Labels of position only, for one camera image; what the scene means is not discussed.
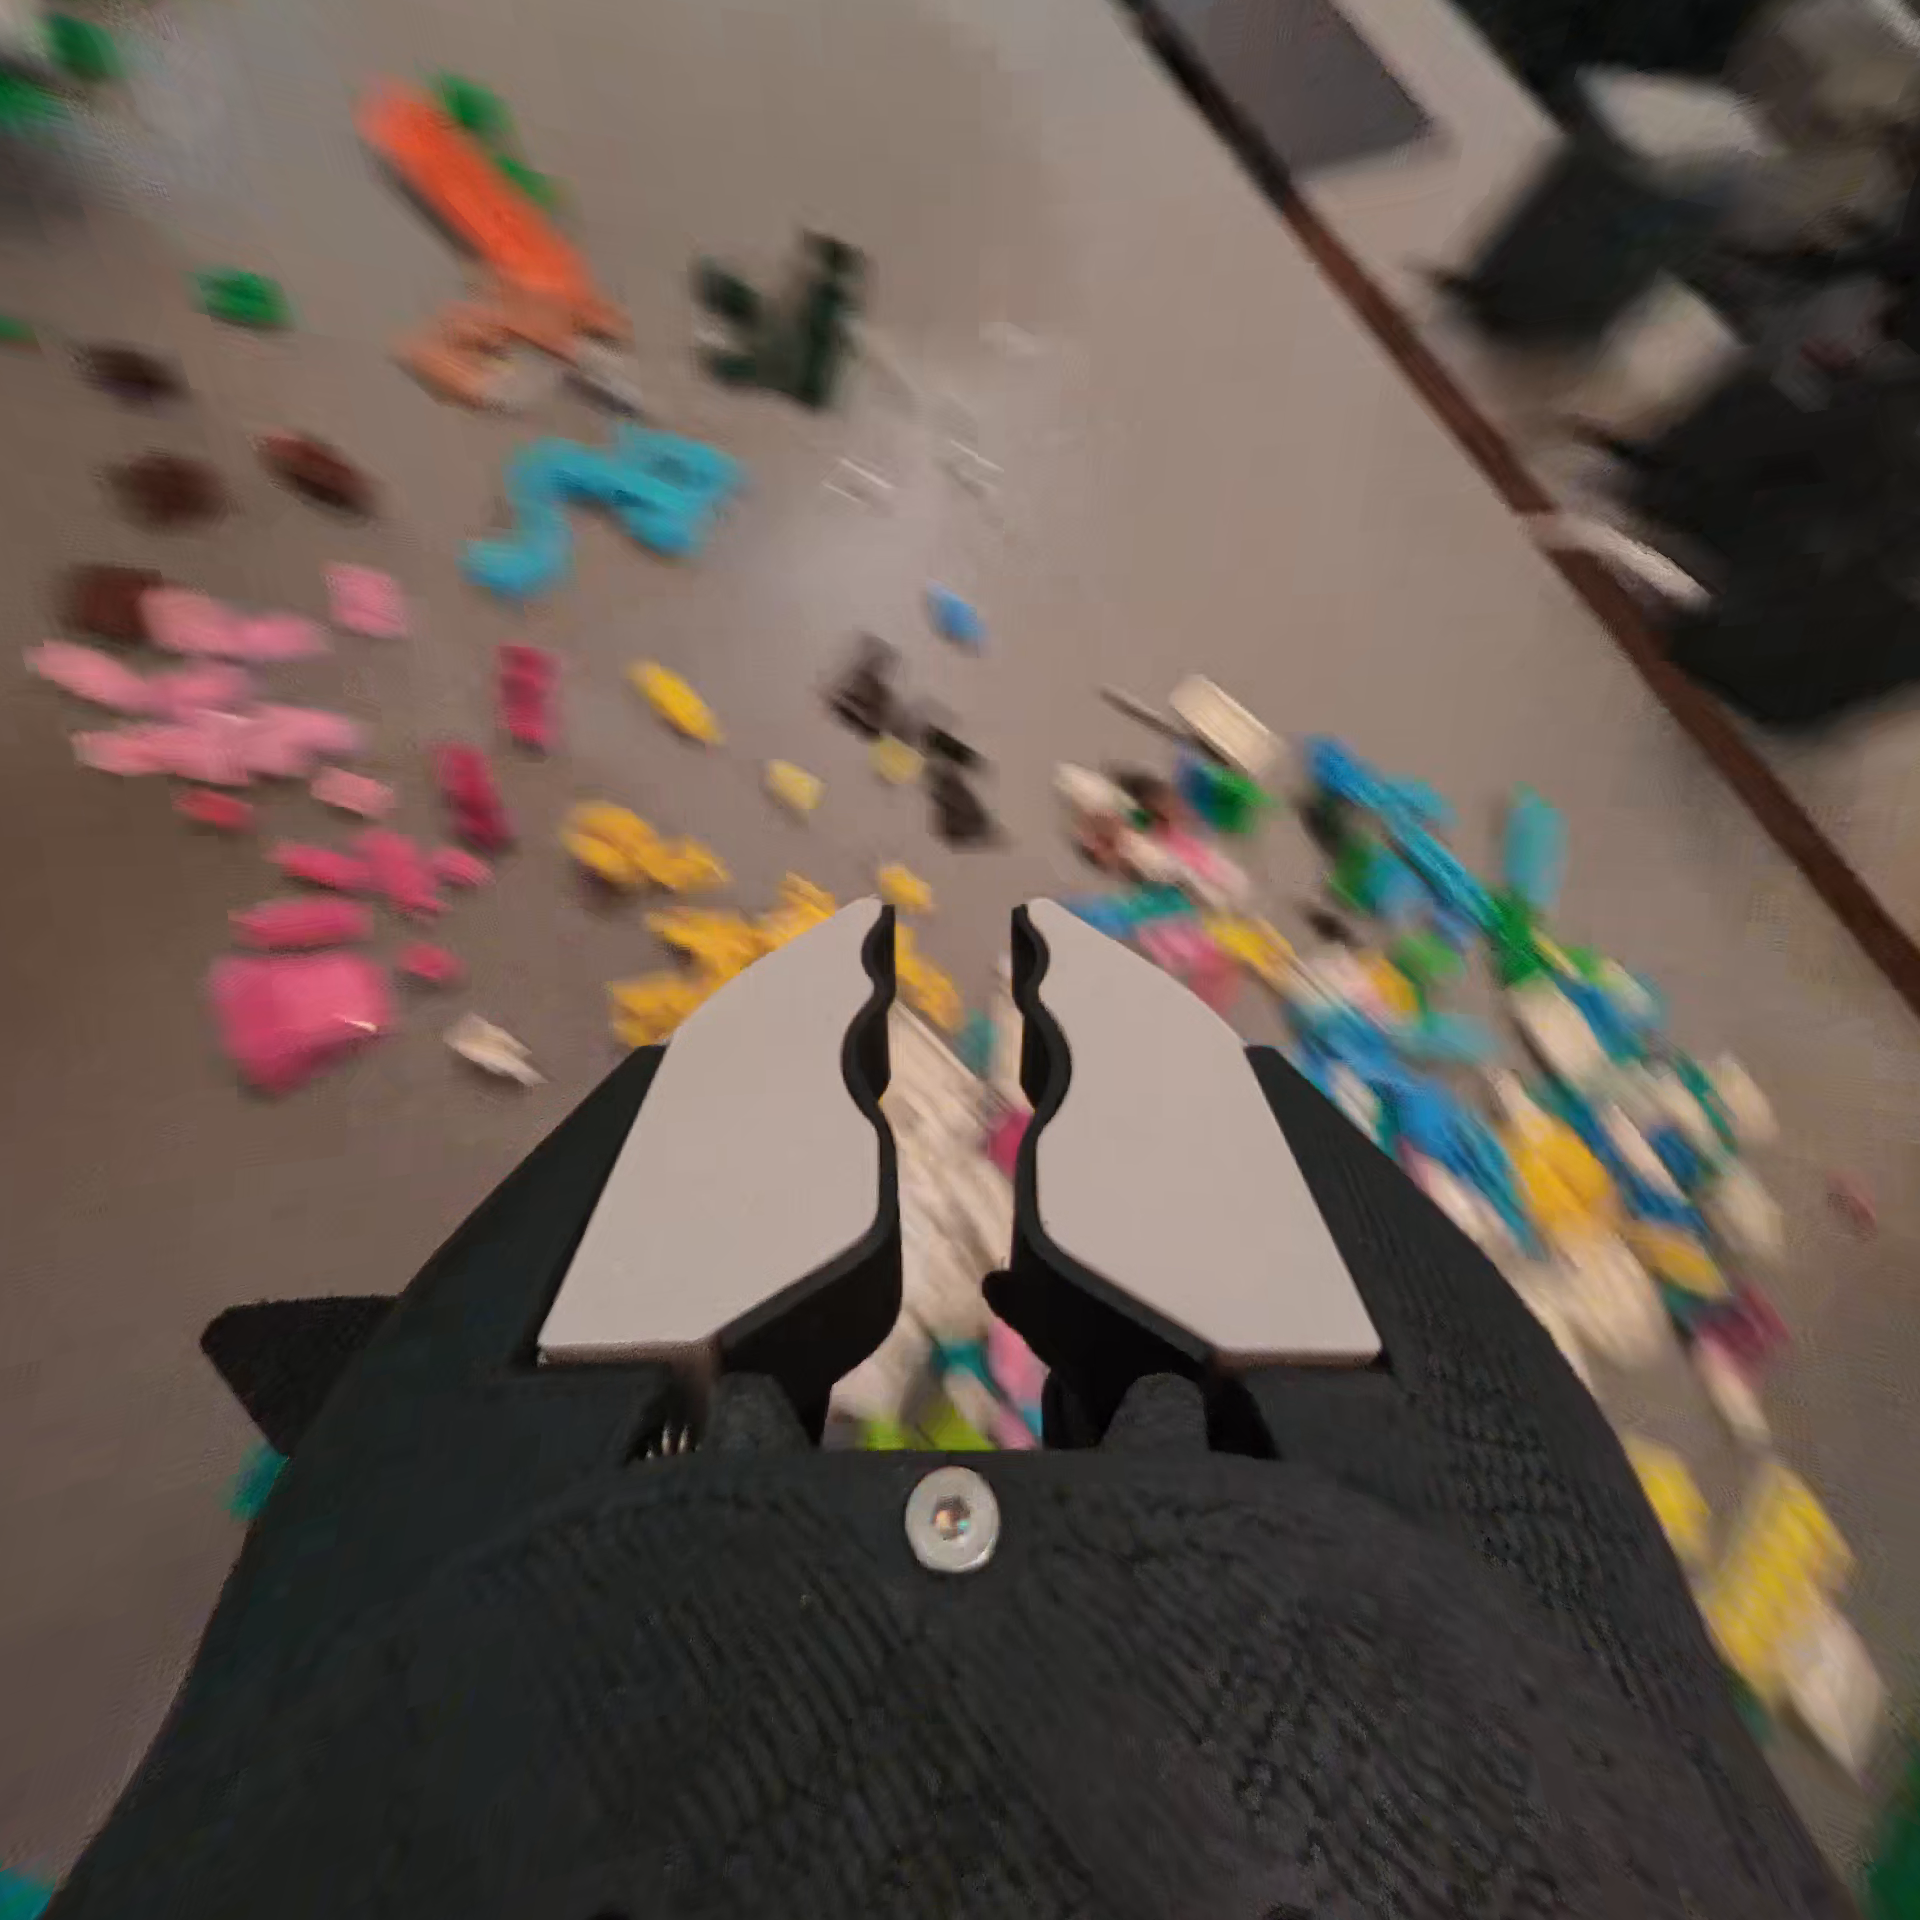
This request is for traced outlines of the pile of yellow lego pieces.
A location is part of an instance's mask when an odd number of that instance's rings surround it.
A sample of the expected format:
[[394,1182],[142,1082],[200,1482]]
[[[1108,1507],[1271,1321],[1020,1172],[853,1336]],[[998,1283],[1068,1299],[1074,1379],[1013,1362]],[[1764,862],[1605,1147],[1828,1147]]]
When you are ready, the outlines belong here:
[[[628,680],[675,738],[702,749],[725,744],[716,710],[679,672],[640,660]],[[826,785],[790,758],[765,762],[762,786],[796,825],[806,822],[826,796]],[[823,929],[848,905],[800,872],[786,872],[762,907],[720,904],[733,876],[714,846],[661,832],[634,806],[607,801],[575,804],[562,820],[560,849],[568,866],[604,894],[652,904],[643,923],[662,962],[607,985],[611,1034],[623,1050],[666,1044],[720,988]],[[958,1037],[968,1017],[964,998],[918,938],[918,922],[935,905],[930,884],[911,866],[883,860],[874,899],[895,915],[895,981],[908,1010]]]

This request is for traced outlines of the pile of pink lego pieces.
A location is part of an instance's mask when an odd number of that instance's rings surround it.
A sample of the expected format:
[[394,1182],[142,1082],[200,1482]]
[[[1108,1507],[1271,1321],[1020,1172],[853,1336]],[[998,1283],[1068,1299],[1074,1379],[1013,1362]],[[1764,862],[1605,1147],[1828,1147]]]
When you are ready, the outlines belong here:
[[275,794],[309,801],[347,829],[342,843],[279,838],[268,862],[280,892],[238,910],[232,939],[250,953],[318,953],[363,945],[375,912],[426,929],[454,896],[493,878],[486,856],[422,843],[395,825],[398,794],[367,770],[372,734],[347,709],[279,685],[322,666],[336,641],[406,635],[395,580],[367,566],[328,566],[324,613],[252,609],[170,585],[148,598],[151,645],[117,648],[71,634],[24,650],[30,682],[86,723],[72,762],[101,777],[166,789],[194,829],[245,836]]

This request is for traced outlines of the black desk device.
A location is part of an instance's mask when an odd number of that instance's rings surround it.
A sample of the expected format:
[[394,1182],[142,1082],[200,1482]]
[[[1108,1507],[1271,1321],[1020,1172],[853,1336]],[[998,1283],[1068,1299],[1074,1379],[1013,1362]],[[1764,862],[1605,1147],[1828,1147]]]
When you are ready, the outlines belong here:
[[1623,498],[1703,606],[1666,618],[1668,658],[1741,720],[1805,734],[1917,689],[1917,376],[1835,376],[1818,401],[1741,373],[1643,438],[1598,437]]
[[1470,257],[1431,276],[1495,346],[1596,347],[1784,155],[1764,113],[1715,81],[1584,67],[1556,149]]

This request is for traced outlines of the long orange lego piece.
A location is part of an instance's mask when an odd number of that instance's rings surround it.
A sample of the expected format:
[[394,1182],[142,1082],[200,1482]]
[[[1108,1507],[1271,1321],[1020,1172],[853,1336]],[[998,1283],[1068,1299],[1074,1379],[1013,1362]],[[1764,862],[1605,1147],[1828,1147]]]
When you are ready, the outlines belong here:
[[501,296],[562,325],[565,338],[626,342],[634,336],[580,251],[501,171],[492,149],[434,98],[419,86],[378,83],[357,108],[357,130]]

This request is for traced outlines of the reddish brown lego brick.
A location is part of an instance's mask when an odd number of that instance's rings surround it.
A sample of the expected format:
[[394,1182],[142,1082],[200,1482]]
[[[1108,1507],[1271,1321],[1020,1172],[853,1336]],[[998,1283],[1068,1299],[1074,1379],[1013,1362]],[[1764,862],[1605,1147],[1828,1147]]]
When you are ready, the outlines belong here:
[[148,598],[170,589],[151,566],[85,562],[61,576],[56,616],[66,630],[117,648],[152,643]]

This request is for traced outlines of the large pink lego piece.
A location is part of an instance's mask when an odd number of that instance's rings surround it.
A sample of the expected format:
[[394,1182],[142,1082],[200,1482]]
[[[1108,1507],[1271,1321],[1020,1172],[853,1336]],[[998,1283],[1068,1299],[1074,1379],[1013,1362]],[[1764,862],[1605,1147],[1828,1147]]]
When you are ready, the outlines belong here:
[[264,1098],[300,1091],[395,1022],[394,976],[358,950],[224,956],[206,996],[224,1056]]

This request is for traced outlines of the pile of mixed-colour lego pieces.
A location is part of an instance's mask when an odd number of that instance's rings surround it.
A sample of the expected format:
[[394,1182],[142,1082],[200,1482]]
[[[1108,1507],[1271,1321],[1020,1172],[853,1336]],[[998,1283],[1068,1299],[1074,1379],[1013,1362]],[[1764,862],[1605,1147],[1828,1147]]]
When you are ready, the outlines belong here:
[[1683,1561],[1738,1706],[1863,1781],[1887,1692],[1842,1602],[1855,1557],[1775,1450],[1787,1325],[1764,1290],[1784,1213],[1759,1177],[1779,1125],[1732,1053],[1703,1059],[1663,995],[1554,938],[1565,822],[1504,802],[1493,876],[1453,811],[1332,737],[1280,738],[1222,693],[1138,717],[1164,773],[1056,764],[1052,794],[1101,892],[1095,930],[1219,1013],[1260,988],[1280,1048],[1504,1273],[1584,1382],[1687,1365],[1750,1460],[1728,1523],[1674,1446],[1624,1450]]

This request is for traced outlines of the magenta lego piece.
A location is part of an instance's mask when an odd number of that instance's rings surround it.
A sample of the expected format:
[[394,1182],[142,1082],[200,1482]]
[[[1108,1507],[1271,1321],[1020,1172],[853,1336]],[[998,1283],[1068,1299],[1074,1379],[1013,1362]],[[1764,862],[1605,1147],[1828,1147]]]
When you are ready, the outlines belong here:
[[527,755],[547,756],[560,744],[560,660],[532,643],[495,648],[495,723]]
[[517,829],[490,756],[474,744],[444,741],[430,766],[452,838],[482,857],[515,850]]

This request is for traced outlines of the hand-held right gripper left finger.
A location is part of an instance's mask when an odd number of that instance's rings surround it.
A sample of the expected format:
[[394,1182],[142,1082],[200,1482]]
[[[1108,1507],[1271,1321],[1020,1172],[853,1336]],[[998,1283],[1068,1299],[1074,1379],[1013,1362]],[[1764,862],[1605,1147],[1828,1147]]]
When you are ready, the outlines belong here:
[[654,1077],[534,1338],[542,1365],[853,1369],[900,1300],[895,916],[876,896],[750,962]]

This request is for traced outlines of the dark brown lego plate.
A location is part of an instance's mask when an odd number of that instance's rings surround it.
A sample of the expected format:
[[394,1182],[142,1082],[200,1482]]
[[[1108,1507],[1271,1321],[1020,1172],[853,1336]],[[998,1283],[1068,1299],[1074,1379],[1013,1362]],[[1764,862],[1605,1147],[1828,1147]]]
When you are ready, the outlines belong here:
[[114,464],[103,481],[117,510],[155,533],[214,523],[230,513],[224,475],[194,454],[148,450]]

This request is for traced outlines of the green round lego piece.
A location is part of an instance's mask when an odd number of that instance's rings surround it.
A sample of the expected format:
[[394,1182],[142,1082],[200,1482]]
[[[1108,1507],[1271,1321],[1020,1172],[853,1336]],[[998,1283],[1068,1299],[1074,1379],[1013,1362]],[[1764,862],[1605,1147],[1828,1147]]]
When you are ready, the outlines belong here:
[[283,334],[298,326],[298,310],[277,276],[238,268],[194,270],[184,278],[194,308],[212,325]]

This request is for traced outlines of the small orange lego pieces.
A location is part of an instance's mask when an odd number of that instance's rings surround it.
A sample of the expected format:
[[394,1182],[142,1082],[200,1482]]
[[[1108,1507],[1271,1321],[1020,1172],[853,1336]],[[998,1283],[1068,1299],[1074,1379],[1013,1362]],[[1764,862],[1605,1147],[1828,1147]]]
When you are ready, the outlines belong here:
[[517,336],[486,304],[456,301],[408,332],[395,364],[426,390],[476,412],[512,408]]

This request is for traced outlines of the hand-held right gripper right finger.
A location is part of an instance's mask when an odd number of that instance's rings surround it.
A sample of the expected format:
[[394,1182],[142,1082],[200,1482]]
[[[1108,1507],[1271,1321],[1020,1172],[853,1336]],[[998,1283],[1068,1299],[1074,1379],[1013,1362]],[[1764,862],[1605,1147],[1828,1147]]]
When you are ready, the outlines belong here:
[[1020,1252],[1203,1365],[1374,1365],[1375,1320],[1228,1020],[1052,899],[1015,912],[1010,965]]

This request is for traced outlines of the black lego pieces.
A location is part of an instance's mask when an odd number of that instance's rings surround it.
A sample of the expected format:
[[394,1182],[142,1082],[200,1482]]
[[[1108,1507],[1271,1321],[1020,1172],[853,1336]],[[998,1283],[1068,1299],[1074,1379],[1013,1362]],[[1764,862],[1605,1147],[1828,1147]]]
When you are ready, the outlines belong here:
[[900,653],[866,635],[826,693],[830,715],[864,745],[874,777],[918,794],[930,832],[949,849],[990,849],[1002,822],[982,786],[988,755],[946,710],[909,696]]

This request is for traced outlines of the brown and pink lego piece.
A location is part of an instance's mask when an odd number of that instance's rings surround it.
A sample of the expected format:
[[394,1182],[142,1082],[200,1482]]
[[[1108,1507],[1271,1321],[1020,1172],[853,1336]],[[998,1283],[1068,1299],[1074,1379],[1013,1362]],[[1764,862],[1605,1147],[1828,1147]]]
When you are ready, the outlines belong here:
[[275,429],[256,437],[253,452],[277,485],[306,504],[358,521],[378,515],[375,478],[336,446],[306,432]]

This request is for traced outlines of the light blue curved lego piece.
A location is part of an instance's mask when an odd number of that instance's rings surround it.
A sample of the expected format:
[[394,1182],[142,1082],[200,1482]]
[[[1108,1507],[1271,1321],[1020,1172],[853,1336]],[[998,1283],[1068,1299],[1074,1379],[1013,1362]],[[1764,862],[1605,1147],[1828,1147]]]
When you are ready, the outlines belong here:
[[686,560],[743,482],[743,464],[725,450],[646,426],[621,422],[606,443],[534,438],[508,460],[506,518],[464,546],[461,576],[517,606],[551,594],[573,571],[575,513],[599,513],[638,546]]

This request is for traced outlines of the dark green lego pieces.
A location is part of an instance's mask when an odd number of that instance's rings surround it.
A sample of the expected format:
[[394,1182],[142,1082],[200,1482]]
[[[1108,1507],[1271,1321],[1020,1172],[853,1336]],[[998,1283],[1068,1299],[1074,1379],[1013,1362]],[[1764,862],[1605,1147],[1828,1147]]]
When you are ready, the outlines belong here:
[[706,334],[709,378],[746,390],[830,410],[853,364],[869,290],[869,257],[848,241],[802,228],[779,286],[757,286],[716,257],[690,272]]

